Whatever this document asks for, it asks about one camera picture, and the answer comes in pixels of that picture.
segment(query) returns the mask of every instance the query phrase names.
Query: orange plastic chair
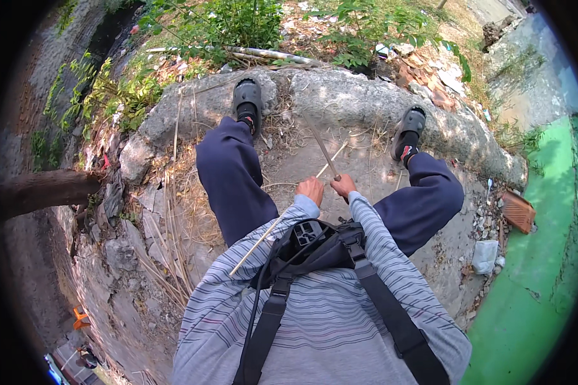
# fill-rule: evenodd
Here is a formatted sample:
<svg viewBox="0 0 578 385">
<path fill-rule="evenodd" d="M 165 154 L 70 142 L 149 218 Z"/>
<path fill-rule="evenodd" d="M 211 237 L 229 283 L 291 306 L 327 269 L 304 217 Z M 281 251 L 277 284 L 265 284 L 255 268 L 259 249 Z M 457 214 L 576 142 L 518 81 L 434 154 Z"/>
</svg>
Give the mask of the orange plastic chair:
<svg viewBox="0 0 578 385">
<path fill-rule="evenodd" d="M 77 310 L 78 307 L 81 307 L 81 313 Z M 83 319 L 86 317 L 88 320 L 90 320 L 90 317 L 88 317 L 88 315 L 85 313 L 84 307 L 82 305 L 73 307 L 73 312 L 75 312 L 75 317 L 77 317 L 77 320 L 73 324 L 73 329 L 77 330 L 91 325 L 90 322 L 83 321 Z"/>
</svg>

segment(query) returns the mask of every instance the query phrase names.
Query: gray sandal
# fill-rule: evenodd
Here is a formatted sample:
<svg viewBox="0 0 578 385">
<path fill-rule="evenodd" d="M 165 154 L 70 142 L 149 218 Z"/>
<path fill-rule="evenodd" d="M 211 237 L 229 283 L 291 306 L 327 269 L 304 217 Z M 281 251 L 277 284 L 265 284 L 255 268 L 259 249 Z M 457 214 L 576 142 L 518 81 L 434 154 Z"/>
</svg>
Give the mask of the gray sandal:
<svg viewBox="0 0 578 385">
<path fill-rule="evenodd" d="M 238 114 L 238 106 L 243 103 L 252 103 L 256 108 L 256 115 L 253 122 L 253 138 L 261 134 L 261 110 L 263 101 L 261 99 L 261 86 L 254 77 L 244 77 L 238 81 L 233 88 L 233 113 Z"/>
<path fill-rule="evenodd" d="M 404 112 L 401 121 L 396 125 L 396 133 L 394 134 L 394 140 L 392 141 L 391 155 L 393 160 L 400 160 L 400 158 L 396 157 L 396 149 L 401 145 L 402 133 L 405 131 L 415 131 L 419 138 L 422 136 L 425 124 L 426 109 L 421 105 L 412 105 Z"/>
</svg>

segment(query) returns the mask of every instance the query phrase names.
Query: navy sweatpants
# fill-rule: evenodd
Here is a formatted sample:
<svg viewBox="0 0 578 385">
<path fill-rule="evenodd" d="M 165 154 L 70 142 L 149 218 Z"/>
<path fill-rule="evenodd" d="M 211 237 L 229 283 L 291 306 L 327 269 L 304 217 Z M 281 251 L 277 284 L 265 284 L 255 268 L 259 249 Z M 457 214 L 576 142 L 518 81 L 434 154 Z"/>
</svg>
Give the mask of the navy sweatpants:
<svg viewBox="0 0 578 385">
<path fill-rule="evenodd" d="M 199 179 L 228 246 L 278 217 L 276 205 L 261 189 L 259 158 L 246 123 L 223 118 L 196 150 Z M 406 256 L 444 227 L 464 200 L 460 182 L 441 159 L 417 153 L 408 164 L 408 173 L 410 187 L 374 205 Z"/>
</svg>

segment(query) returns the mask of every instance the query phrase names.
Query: green painted wall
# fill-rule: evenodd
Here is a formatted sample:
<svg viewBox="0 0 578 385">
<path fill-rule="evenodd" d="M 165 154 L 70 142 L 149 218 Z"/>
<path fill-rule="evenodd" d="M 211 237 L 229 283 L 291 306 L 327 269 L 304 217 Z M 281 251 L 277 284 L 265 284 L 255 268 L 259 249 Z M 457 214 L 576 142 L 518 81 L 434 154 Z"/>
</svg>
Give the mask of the green painted wall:
<svg viewBox="0 0 578 385">
<path fill-rule="evenodd" d="M 524 384 L 561 333 L 578 293 L 578 116 L 548 126 L 531 155 L 524 197 L 539 230 L 510 234 L 505 268 L 469 330 L 473 355 L 463 384 Z"/>
</svg>

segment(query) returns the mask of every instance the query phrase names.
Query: black cable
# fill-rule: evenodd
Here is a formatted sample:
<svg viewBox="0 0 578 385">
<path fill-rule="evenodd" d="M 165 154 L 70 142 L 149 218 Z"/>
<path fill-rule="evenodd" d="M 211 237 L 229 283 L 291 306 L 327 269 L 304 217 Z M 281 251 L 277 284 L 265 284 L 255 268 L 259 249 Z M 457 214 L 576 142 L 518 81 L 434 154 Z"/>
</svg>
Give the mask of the black cable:
<svg viewBox="0 0 578 385">
<path fill-rule="evenodd" d="M 282 273 L 285 270 L 285 268 L 287 266 L 289 266 L 289 264 L 291 262 L 293 262 L 293 260 L 295 258 L 304 254 L 306 249 L 308 249 L 310 246 L 312 246 L 319 239 L 319 237 L 321 235 L 324 235 L 325 232 L 328 230 L 328 228 L 329 227 L 325 227 L 324 230 L 319 235 L 315 236 L 315 238 L 312 241 L 307 243 L 302 248 L 302 250 L 296 252 L 293 257 L 289 258 L 289 261 L 285 262 L 283 267 L 280 268 L 280 270 L 278 271 L 278 273 L 276 275 Z M 263 267 L 261 269 L 261 272 L 259 273 L 259 280 L 257 281 L 257 289 L 256 289 L 255 294 L 254 294 L 253 309 L 251 310 L 251 317 L 250 317 L 250 320 L 248 321 L 247 335 L 244 337 L 244 346 L 242 347 L 242 355 L 240 356 L 240 365 L 239 365 L 239 367 L 242 369 L 242 385 L 246 385 L 246 382 L 247 382 L 246 369 L 244 367 L 244 358 L 246 357 L 248 343 L 250 342 L 251 334 L 253 333 L 254 319 L 257 315 L 257 306 L 259 304 L 259 295 L 261 294 L 261 284 L 263 282 L 263 275 L 266 272 L 267 266 L 270 265 L 271 260 L 272 260 L 272 257 L 267 259 L 266 263 L 263 265 Z"/>
</svg>

